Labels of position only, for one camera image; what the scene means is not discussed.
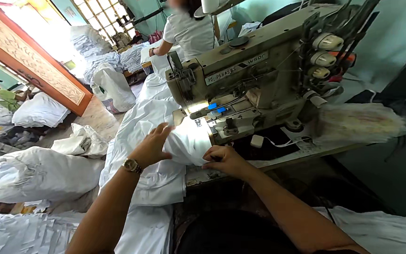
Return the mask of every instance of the wristwatch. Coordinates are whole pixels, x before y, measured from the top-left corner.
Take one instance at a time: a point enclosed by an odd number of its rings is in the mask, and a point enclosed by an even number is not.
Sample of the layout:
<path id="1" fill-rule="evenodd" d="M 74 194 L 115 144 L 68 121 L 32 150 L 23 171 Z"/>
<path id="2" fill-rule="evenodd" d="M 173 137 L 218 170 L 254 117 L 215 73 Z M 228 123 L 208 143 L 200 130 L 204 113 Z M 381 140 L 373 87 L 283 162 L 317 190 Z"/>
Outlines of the wristwatch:
<path id="1" fill-rule="evenodd" d="M 140 167 L 140 165 L 137 163 L 135 159 L 129 158 L 125 159 L 125 161 L 123 162 L 123 167 L 125 168 L 126 171 L 135 172 L 139 174 L 142 174 L 142 172 L 144 171 L 144 169 Z"/>

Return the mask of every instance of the white shirt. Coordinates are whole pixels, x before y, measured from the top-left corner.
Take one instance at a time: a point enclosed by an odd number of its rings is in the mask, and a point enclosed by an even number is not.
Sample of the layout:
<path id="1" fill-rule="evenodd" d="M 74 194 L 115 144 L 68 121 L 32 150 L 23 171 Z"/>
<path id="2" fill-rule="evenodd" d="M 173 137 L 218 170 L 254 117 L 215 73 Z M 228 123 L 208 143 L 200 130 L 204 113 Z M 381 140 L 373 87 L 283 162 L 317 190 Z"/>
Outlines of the white shirt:
<path id="1" fill-rule="evenodd" d="M 195 20 L 188 13 L 170 15 L 162 38 L 168 43 L 179 43 L 186 61 L 219 46 L 211 18 Z"/>

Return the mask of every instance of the machine label text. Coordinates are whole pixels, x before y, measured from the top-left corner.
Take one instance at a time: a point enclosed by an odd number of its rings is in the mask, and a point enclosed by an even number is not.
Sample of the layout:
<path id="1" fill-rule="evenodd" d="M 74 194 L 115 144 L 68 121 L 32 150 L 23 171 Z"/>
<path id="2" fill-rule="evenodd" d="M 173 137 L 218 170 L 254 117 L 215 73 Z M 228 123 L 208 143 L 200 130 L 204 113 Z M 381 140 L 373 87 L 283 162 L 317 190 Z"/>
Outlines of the machine label text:
<path id="1" fill-rule="evenodd" d="M 217 73 L 212 74 L 211 76 L 205 78 L 206 85 L 210 85 L 216 81 L 221 80 L 222 78 L 225 78 L 233 73 L 239 72 L 242 69 L 247 68 L 248 66 L 255 65 L 261 61 L 266 60 L 269 57 L 269 52 L 263 52 L 262 54 L 259 54 L 257 56 L 252 57 L 251 59 L 247 61 L 243 61 L 241 63 L 238 63 L 234 66 L 231 66 L 229 68 L 224 69 L 223 71 L 219 71 Z"/>

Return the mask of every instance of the green shirt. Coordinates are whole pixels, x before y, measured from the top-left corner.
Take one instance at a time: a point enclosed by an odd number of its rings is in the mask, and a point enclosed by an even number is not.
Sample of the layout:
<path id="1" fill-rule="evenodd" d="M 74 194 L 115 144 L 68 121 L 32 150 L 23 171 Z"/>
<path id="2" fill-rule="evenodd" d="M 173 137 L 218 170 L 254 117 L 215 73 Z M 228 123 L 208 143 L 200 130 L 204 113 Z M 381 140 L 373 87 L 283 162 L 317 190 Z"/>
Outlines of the green shirt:
<path id="1" fill-rule="evenodd" d="M 0 104 L 12 112 L 16 111 L 21 105 L 18 104 L 15 96 L 14 92 L 0 89 Z"/>

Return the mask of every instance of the carved wooden door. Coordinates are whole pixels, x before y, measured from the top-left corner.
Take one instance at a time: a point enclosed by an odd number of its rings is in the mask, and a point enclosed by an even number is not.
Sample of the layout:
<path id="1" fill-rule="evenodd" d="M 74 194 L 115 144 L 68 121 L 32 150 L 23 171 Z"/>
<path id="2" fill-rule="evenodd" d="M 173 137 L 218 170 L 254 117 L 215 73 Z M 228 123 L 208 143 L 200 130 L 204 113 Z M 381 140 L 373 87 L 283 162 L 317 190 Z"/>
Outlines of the carved wooden door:
<path id="1" fill-rule="evenodd" d="M 92 94 L 0 9 L 0 61 L 82 116 Z"/>

